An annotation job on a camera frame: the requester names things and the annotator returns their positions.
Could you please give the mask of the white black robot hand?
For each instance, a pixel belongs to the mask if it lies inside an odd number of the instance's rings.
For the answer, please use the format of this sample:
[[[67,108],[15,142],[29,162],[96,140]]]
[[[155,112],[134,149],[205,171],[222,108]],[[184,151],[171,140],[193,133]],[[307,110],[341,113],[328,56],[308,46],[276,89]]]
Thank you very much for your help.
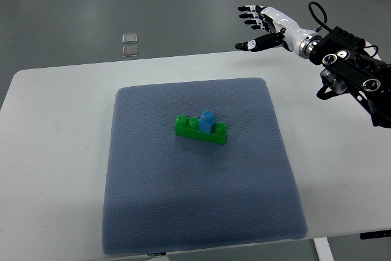
[[[314,30],[300,28],[297,22],[284,13],[269,6],[240,6],[240,18],[253,30],[261,29],[265,35],[243,43],[235,49],[259,52],[275,47],[283,47],[303,59],[308,59],[312,49],[319,44],[321,36]]]

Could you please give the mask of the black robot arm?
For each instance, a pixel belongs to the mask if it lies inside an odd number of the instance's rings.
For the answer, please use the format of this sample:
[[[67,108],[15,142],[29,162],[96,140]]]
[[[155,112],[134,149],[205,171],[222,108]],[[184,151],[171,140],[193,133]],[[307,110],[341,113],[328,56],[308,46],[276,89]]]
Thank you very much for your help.
[[[373,126],[390,128],[390,64],[375,59],[364,39],[336,27],[307,47],[309,61],[322,65],[322,88],[328,100],[350,94],[369,113]]]

